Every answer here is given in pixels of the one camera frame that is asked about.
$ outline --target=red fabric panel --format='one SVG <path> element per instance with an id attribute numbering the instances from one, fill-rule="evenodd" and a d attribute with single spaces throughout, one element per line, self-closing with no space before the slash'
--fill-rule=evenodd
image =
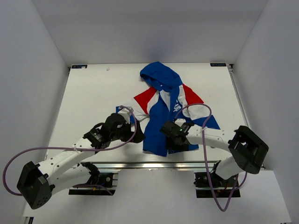
<path id="1" fill-rule="evenodd" d="M 154 87 L 150 87 L 148 90 L 134 97 L 134 99 L 146 114 L 149 114 L 147 112 L 148 102 L 150 101 L 150 99 L 152 99 L 156 92 L 157 90 Z"/>
<path id="2" fill-rule="evenodd" d="M 204 101 L 198 96 L 196 95 L 195 92 L 193 92 L 193 90 L 191 88 L 189 88 L 188 86 L 183 84 L 183 88 L 185 91 L 185 95 L 186 95 L 186 101 L 187 104 L 196 104 L 196 103 L 200 103 L 203 104 Z"/>

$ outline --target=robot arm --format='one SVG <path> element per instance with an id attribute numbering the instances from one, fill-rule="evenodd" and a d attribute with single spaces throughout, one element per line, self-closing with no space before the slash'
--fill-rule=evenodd
<path id="1" fill-rule="evenodd" d="M 115 140 L 128 141 L 131 131 L 130 113 L 122 109 L 112 113 L 105 121 L 95 125 L 72 147 L 73 151 L 63 151 L 38 164 L 27 163 L 21 172 L 17 188 L 32 209 L 43 206 L 53 194 L 77 184 L 98 183 L 100 173 L 95 165 L 82 160 L 93 156 L 94 149 L 105 149 Z M 145 139 L 136 122 L 136 133 L 130 142 L 139 143 Z"/>
<path id="2" fill-rule="evenodd" d="M 203 144 L 201 127 L 177 119 L 174 123 L 167 121 L 161 129 L 167 136 L 168 147 L 178 150 L 188 150 L 188 145 Z M 240 126 L 235 131 L 205 129 L 206 145 L 226 150 L 231 157 L 218 161 L 211 177 L 215 187 L 223 186 L 225 180 L 241 173 L 258 174 L 268 152 L 268 146 L 246 126 Z M 208 182 L 197 183 L 208 186 Z"/>

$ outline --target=white wall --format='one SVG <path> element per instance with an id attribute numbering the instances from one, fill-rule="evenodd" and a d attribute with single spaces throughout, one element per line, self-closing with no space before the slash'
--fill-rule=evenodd
<path id="1" fill-rule="evenodd" d="M 30 0 L 3 0 L 0 7 L 0 172 L 17 152 L 45 146 L 55 121 L 67 67 Z M 8 170 L 16 189 L 22 166 L 43 153 L 28 153 Z M 1 223 L 19 223 L 23 197 L 0 184 Z"/>
<path id="2" fill-rule="evenodd" d="M 33 0 L 72 63 L 234 63 L 267 0 Z"/>
<path id="3" fill-rule="evenodd" d="M 299 1 L 270 0 L 235 63 L 253 129 L 269 144 L 293 223 L 299 223 Z"/>

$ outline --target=black label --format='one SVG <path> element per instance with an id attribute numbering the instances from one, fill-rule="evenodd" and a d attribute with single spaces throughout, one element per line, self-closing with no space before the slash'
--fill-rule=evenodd
<path id="1" fill-rule="evenodd" d="M 77 64 L 77 65 L 72 65 L 72 69 L 87 69 L 87 64 Z"/>
<path id="2" fill-rule="evenodd" d="M 225 63 L 210 63 L 211 67 L 226 67 Z"/>

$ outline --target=blue hoodie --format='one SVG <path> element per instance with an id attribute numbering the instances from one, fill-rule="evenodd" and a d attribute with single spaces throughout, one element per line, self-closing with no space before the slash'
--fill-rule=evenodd
<path id="1" fill-rule="evenodd" d="M 176 72 L 160 62 L 145 66 L 140 71 L 140 76 L 151 87 L 125 103 L 124 106 L 131 106 L 134 115 L 139 120 L 148 115 L 150 117 L 144 132 L 146 139 L 143 141 L 143 150 L 156 155 L 167 156 L 166 136 L 160 132 L 161 127 L 167 120 L 173 121 L 183 106 L 203 103 L 203 101 L 188 86 L 182 83 Z M 207 116 L 208 111 L 199 105 L 185 109 L 179 114 L 178 118 L 202 126 Z M 206 126 L 220 129 L 214 116 L 209 119 Z M 197 148 L 198 145 L 189 146 L 189 150 Z"/>

